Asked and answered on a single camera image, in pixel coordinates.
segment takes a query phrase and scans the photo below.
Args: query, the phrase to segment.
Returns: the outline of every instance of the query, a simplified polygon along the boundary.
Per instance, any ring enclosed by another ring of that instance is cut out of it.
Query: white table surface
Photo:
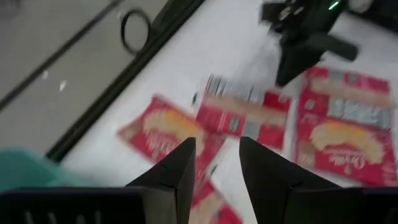
[[[258,24],[261,3],[262,0],[206,0],[97,120],[62,165],[105,186],[123,186],[149,169],[152,163],[116,137],[118,129],[140,115],[154,93],[163,94],[194,114],[192,96],[211,73],[242,78],[239,71],[251,63],[261,68],[273,62],[275,41],[267,37],[267,26]],[[346,14],[339,18],[332,33],[361,44],[362,51],[353,63],[326,55],[323,64],[367,72],[388,79],[393,88],[397,87],[395,34]],[[261,57],[269,60],[261,63]],[[262,72],[253,72],[247,79],[265,82],[274,69],[264,67]],[[295,95],[300,82],[297,79],[291,83],[286,93]],[[288,159],[292,158],[294,148],[296,104],[297,101],[292,103],[282,153]],[[238,146],[237,139],[227,139],[223,146],[225,155],[211,179],[244,223],[256,223],[243,181]],[[315,172],[344,187],[358,184],[327,172]]]

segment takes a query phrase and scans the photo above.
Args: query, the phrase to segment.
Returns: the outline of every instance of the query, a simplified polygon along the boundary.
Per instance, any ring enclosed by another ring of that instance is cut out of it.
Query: teal object
[[[21,187],[90,186],[94,185],[28,150],[0,149],[0,192]]]

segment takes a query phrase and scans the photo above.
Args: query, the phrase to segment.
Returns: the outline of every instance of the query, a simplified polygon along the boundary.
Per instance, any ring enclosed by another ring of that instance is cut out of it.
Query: gray floor
[[[130,7],[141,7],[154,18],[166,2],[125,0],[110,12],[0,112],[0,147],[22,146],[44,154],[134,59],[121,46],[120,13]],[[0,98],[109,4],[109,0],[22,0],[21,3],[12,16],[0,18]],[[128,36],[134,36],[135,42],[141,43],[146,37],[141,23],[129,23],[128,30]]]

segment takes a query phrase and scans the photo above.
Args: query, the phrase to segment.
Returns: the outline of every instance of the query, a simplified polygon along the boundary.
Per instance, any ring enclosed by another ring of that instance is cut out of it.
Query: green indicator light
[[[337,5],[340,4],[340,1],[335,1],[335,3],[333,3],[330,7],[329,10],[333,10]]]

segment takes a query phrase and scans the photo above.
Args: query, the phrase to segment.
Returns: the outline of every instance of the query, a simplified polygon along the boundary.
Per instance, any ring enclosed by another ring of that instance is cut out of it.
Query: food packaging
[[[276,91],[212,75],[206,84],[197,121],[209,130],[248,136],[282,150],[291,99]]]
[[[156,95],[145,112],[118,133],[123,141],[159,162],[188,137],[196,138],[195,180],[202,180],[224,138],[207,131],[183,110]]]
[[[385,80],[311,68],[298,106],[297,163],[367,185],[397,185],[394,107]]]
[[[193,196],[189,224],[241,224],[236,212],[213,187],[205,181]]]

